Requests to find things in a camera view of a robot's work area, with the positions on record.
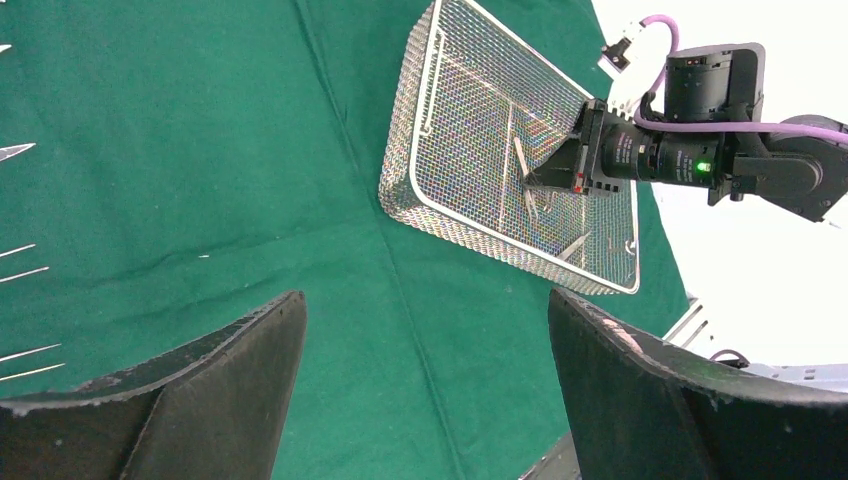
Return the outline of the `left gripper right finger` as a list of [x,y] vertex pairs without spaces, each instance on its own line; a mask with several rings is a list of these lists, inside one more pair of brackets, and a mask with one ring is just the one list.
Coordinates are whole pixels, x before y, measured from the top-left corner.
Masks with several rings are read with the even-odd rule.
[[845,365],[699,356],[563,289],[552,354],[586,479],[843,479]]

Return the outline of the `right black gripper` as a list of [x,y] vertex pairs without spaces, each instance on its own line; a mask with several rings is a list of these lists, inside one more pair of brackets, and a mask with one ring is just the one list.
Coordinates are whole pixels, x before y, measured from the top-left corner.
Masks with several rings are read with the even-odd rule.
[[603,141],[616,116],[600,99],[586,101],[565,141],[523,178],[528,190],[608,197],[623,190],[623,180],[607,175]]

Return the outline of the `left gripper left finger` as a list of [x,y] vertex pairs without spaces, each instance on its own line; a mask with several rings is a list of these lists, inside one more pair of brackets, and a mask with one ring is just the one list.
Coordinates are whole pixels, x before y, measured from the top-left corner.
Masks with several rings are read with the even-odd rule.
[[75,390],[1,402],[5,479],[268,479],[307,304],[288,291],[233,323]]

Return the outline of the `wire mesh instrument tray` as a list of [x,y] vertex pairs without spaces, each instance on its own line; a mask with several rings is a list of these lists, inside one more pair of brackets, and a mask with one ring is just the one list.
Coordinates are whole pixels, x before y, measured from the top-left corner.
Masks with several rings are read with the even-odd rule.
[[[529,191],[588,92],[474,1],[435,1],[411,30],[378,186],[393,219],[573,291],[640,286],[636,186]],[[557,255],[591,235],[567,261]]]

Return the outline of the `green surgical drape cloth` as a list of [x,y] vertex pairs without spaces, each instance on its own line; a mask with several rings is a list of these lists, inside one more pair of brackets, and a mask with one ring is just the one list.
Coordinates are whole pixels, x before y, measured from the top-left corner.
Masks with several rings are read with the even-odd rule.
[[1,7],[1,349],[71,390],[288,290],[308,327],[277,479],[514,479],[568,429],[549,283],[377,199],[423,1]]

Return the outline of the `surgical scissors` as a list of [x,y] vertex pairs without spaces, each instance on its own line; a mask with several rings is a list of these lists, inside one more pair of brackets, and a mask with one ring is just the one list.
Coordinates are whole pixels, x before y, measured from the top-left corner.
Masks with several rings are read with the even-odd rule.
[[35,147],[35,143],[24,143],[18,145],[4,146],[0,148],[0,162],[4,162]]

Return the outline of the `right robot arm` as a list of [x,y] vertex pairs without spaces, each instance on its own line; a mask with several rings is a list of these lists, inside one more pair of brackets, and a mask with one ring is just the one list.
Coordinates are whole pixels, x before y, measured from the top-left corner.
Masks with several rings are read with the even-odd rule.
[[523,180],[532,190],[607,196],[628,181],[705,189],[710,205],[757,196],[820,222],[847,192],[847,126],[814,114],[761,119],[764,47],[673,52],[662,112],[586,101],[561,146]]

